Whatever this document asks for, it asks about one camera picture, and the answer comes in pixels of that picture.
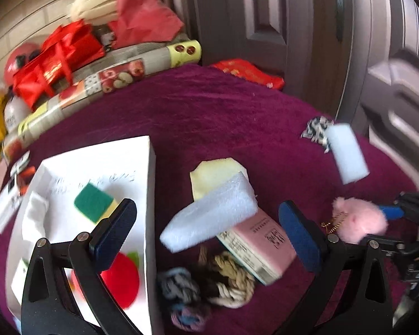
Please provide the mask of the pink fluffy pompom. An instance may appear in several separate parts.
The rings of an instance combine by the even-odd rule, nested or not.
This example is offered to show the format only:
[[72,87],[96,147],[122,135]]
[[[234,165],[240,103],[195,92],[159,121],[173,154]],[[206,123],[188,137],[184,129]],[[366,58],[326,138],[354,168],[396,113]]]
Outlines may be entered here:
[[335,234],[343,242],[358,244],[366,235],[384,235],[385,214],[375,204],[356,198],[338,197],[332,204],[332,218],[321,223],[326,234]]

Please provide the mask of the red plush apple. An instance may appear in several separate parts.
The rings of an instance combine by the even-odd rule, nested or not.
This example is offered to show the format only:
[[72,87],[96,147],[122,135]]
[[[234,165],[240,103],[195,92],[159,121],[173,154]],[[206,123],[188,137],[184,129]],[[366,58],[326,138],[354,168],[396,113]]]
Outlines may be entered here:
[[124,253],[118,253],[111,266],[100,277],[114,300],[122,309],[136,300],[140,288],[140,275],[135,263]]

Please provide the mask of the yellow green scrub sponge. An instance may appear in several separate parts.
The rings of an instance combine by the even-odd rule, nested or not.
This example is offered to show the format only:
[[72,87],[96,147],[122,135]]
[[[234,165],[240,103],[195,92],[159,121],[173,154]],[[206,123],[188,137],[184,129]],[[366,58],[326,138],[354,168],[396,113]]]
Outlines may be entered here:
[[75,208],[95,224],[111,216],[118,205],[113,197],[91,183],[87,183],[74,200]]

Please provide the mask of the pink tissue paper pack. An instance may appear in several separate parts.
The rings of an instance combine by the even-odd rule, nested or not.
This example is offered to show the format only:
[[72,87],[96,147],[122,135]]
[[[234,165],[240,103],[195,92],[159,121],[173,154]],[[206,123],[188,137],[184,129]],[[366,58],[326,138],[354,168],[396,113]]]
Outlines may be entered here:
[[297,256],[282,226],[261,209],[217,238],[265,286],[280,279]]

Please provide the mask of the white foam block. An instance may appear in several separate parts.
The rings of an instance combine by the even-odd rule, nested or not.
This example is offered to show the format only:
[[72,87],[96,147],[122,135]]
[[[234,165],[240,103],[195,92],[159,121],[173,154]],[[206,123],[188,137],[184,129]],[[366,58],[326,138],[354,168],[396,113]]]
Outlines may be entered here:
[[349,124],[334,124],[327,128],[325,135],[344,185],[357,182],[369,175],[369,168],[359,142]]

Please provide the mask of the blue grey knitted scrunchie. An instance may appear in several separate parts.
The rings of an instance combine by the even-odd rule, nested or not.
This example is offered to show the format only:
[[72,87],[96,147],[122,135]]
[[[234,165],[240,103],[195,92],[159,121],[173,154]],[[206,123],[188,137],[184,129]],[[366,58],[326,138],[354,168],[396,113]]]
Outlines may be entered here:
[[190,271],[182,267],[160,272],[156,277],[161,302],[171,323],[187,332],[202,332],[210,317],[210,308],[200,295],[200,287]]

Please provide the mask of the beige braided rope toy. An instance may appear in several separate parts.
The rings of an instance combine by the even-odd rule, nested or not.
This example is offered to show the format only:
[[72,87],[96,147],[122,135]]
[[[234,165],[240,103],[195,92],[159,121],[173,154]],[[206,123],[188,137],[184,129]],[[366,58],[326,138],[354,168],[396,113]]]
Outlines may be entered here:
[[201,246],[197,262],[197,279],[202,297],[213,305],[241,308],[254,295],[256,280],[229,252],[211,256]]

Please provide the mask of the long white foam bar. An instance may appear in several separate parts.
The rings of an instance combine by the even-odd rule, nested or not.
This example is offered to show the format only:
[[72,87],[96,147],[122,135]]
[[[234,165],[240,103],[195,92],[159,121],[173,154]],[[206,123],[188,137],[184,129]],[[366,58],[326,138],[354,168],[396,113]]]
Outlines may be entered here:
[[214,238],[257,211],[250,182],[243,173],[237,173],[174,215],[159,240],[170,252],[178,253]]

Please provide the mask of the black white patterned scrunchie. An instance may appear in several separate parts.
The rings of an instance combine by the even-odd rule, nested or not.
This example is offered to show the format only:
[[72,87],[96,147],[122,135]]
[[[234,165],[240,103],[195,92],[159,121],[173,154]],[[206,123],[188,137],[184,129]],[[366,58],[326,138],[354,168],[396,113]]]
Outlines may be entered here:
[[307,138],[311,142],[323,147],[324,153],[330,151],[326,130],[334,124],[334,121],[325,116],[317,116],[307,122],[305,130],[301,133],[301,138]]

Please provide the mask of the pale yellow round sponge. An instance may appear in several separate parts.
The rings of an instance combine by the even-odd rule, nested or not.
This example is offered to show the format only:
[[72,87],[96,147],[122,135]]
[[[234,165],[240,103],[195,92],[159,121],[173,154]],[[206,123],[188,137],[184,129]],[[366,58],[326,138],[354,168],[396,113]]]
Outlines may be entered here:
[[231,157],[202,161],[194,171],[190,172],[194,201],[218,188],[237,173],[242,173],[248,179],[247,170]]

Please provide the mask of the magenta plush table cloth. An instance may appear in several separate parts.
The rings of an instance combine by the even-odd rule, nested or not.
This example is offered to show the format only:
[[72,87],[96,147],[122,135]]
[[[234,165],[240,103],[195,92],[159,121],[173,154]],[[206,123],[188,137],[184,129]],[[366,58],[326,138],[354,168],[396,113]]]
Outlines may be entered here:
[[[383,151],[356,133],[369,175],[343,185],[331,154],[301,138],[322,113],[304,101],[212,67],[187,64],[105,95],[34,142],[30,165],[94,144],[149,135],[156,155],[155,253],[157,271],[191,265],[199,249],[170,253],[159,234],[192,202],[189,173],[202,161],[232,157],[247,169],[259,207],[278,221],[292,200],[317,224],[337,197],[392,204],[413,181]],[[260,286],[244,307],[216,307],[201,334],[272,334],[291,313],[313,276],[295,260],[283,278]]]

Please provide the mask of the white plastic jar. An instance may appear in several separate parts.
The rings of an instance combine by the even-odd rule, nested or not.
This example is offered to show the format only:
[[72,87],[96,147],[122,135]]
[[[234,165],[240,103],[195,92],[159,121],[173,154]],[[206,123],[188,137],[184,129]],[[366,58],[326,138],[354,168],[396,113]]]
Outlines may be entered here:
[[3,111],[6,131],[11,133],[15,131],[21,121],[32,113],[31,108],[25,103],[25,101],[18,96],[13,95]]

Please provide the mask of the grey panelled door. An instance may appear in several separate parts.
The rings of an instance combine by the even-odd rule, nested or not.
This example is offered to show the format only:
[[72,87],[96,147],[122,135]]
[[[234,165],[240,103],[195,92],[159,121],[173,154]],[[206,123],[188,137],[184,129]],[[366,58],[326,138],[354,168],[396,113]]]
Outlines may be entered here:
[[242,58],[349,123],[419,188],[419,0],[165,0],[205,65]]

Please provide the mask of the fruit print rolled mat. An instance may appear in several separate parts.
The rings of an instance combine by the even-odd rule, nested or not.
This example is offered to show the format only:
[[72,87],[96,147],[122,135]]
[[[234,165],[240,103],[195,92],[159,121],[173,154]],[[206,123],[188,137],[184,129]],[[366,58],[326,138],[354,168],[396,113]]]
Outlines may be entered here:
[[21,121],[16,131],[5,138],[3,158],[7,162],[17,159],[46,131],[103,95],[165,70],[197,63],[201,54],[202,48],[197,40],[170,45],[142,43],[108,53],[74,72],[71,86],[64,82],[57,84],[55,95]]

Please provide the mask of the red flat package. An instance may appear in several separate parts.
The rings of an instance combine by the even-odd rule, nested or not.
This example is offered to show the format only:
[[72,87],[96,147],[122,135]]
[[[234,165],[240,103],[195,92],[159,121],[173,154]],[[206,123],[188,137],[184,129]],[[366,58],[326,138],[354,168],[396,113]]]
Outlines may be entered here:
[[224,61],[219,61],[211,64],[214,67],[226,74],[236,76],[249,82],[255,82],[270,89],[282,90],[284,88],[284,79],[280,76],[270,75],[261,71],[249,61],[235,58]]

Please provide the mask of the shiny red tote bag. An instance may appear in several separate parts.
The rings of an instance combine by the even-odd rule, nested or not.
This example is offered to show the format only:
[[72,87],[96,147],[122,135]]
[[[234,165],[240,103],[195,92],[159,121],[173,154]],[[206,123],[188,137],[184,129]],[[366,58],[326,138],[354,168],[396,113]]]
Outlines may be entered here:
[[102,58],[105,49],[83,20],[58,28],[45,39],[41,53],[13,76],[13,91],[30,109],[42,94],[55,95],[52,85],[62,78],[72,83],[72,74]]

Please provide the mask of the red helmet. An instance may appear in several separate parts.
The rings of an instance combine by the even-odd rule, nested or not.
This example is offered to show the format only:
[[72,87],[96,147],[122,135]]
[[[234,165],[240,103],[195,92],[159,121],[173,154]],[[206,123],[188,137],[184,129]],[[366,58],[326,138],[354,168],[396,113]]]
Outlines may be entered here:
[[13,85],[14,75],[30,60],[37,57],[39,53],[40,45],[34,42],[24,42],[13,50],[6,61],[3,71],[3,78],[7,87]]

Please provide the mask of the dark red nonwoven bag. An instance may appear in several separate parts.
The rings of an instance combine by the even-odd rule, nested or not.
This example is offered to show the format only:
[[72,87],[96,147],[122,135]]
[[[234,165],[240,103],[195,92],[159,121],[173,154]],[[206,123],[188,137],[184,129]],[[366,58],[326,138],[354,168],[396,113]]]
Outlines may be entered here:
[[108,23],[114,34],[114,49],[145,42],[170,42],[184,26],[160,0],[116,0],[116,9],[116,20]]

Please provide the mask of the cream folded foam stack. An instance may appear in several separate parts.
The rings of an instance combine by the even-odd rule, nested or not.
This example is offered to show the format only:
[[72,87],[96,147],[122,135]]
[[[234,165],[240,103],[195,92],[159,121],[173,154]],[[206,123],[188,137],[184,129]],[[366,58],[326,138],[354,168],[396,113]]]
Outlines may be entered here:
[[68,11],[71,21],[83,20],[94,26],[107,24],[116,20],[117,2],[116,0],[74,0]]

